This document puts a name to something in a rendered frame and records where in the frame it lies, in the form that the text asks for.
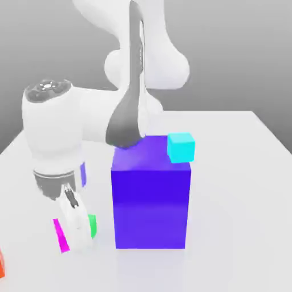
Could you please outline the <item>small green cube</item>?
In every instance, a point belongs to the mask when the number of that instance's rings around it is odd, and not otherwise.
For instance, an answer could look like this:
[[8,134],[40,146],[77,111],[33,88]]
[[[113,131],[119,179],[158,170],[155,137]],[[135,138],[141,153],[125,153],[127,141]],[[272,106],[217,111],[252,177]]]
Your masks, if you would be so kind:
[[97,233],[97,222],[96,222],[96,216],[93,214],[88,215],[88,219],[90,222],[90,228],[91,228],[91,238],[95,238]]

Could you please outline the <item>small magenta cube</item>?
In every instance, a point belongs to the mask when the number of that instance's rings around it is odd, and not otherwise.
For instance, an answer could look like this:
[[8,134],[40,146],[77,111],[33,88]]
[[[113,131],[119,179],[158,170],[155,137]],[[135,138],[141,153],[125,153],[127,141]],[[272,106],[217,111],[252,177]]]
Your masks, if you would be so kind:
[[63,229],[59,223],[59,220],[57,218],[53,219],[56,235],[58,237],[59,247],[61,253],[65,253],[70,251],[70,247],[67,243],[66,236],[64,235]]

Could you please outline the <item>small cyan cube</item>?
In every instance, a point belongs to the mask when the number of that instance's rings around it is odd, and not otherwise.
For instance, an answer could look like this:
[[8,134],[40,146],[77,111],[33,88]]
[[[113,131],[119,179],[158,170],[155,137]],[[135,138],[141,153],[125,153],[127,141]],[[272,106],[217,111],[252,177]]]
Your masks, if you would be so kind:
[[189,163],[194,160],[195,140],[189,132],[167,135],[167,154],[171,163]]

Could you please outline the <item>large blue box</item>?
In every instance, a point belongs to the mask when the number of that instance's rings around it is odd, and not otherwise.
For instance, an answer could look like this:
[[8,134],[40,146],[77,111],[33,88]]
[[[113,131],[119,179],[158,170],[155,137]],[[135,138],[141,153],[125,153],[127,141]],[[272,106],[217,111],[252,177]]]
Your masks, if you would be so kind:
[[188,163],[171,163],[166,136],[116,148],[111,167],[116,248],[185,248],[190,181]]

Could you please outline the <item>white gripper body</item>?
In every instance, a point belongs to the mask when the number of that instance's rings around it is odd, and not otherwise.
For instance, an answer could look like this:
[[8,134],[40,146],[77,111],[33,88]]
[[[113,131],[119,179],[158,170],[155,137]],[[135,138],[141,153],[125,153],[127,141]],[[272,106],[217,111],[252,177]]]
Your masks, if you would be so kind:
[[86,250],[92,246],[91,227],[86,207],[78,193],[61,191],[58,203],[65,218],[68,244],[71,250]]

